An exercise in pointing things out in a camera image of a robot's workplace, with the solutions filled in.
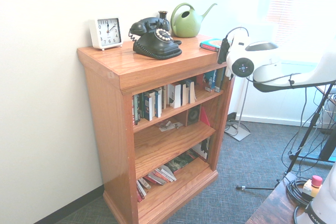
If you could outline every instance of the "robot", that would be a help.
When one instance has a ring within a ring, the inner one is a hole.
[[[227,36],[218,53],[218,63],[226,61],[225,75],[248,78],[261,92],[316,87],[336,82],[336,41],[325,50],[316,68],[308,73],[283,75],[278,46],[269,41],[249,43],[248,35],[239,33],[230,45]],[[333,165],[316,198],[300,215],[298,224],[332,224],[336,220],[336,165]]]

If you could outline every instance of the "black rotary telephone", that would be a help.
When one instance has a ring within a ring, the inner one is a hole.
[[[138,35],[136,40],[131,34]],[[179,40],[169,33],[169,22],[162,18],[145,18],[132,25],[129,37],[134,41],[133,51],[157,60],[166,60],[182,53]]]

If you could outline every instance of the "black vase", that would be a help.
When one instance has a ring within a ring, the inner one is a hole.
[[[159,11],[160,18],[161,18],[161,19],[165,19],[165,20],[167,20],[167,13],[168,13],[168,12],[166,12],[165,10],[160,10],[160,11]]]

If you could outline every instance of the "window blinds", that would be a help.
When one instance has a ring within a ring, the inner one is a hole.
[[[266,20],[279,25],[275,42],[314,50],[336,34],[336,0],[271,0]]]

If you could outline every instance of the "bookshelf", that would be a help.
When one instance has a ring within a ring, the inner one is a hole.
[[[209,37],[182,38],[183,53],[154,60],[133,52],[133,42],[105,51],[78,48],[85,68],[94,132],[104,182],[104,199],[120,224],[163,223],[218,176],[216,170],[233,81],[220,92],[195,89],[197,101],[177,109],[167,107],[160,118],[132,125],[132,96],[214,69],[217,53],[199,47]],[[184,118],[189,109],[205,109],[210,126],[199,121],[161,132],[155,123]],[[153,185],[137,201],[136,180],[211,137],[207,161],[193,160],[176,173],[177,181]]]

